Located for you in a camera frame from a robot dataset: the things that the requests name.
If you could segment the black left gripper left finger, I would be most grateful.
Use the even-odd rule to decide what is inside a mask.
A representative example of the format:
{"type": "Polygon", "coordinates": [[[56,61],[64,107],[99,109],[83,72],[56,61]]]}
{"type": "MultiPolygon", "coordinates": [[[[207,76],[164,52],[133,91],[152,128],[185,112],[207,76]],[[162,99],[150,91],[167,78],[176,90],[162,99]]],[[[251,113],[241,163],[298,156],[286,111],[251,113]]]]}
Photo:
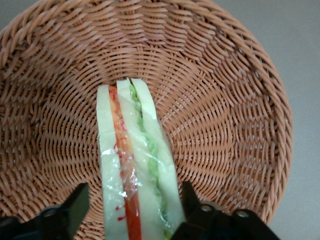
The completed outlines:
{"type": "Polygon", "coordinates": [[[89,185],[80,183],[60,205],[46,207],[33,219],[0,219],[2,240],[72,240],[90,208],[89,185]]]}

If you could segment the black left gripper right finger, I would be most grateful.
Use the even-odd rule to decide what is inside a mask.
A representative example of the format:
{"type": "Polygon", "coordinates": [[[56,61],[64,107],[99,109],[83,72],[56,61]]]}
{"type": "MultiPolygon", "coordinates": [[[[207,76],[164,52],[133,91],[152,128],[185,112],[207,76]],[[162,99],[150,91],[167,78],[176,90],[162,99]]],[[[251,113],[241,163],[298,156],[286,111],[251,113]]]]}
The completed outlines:
{"type": "Polygon", "coordinates": [[[182,183],[182,207],[186,221],[172,240],[277,240],[278,236],[251,210],[223,213],[210,201],[200,201],[189,181],[182,183]]]}

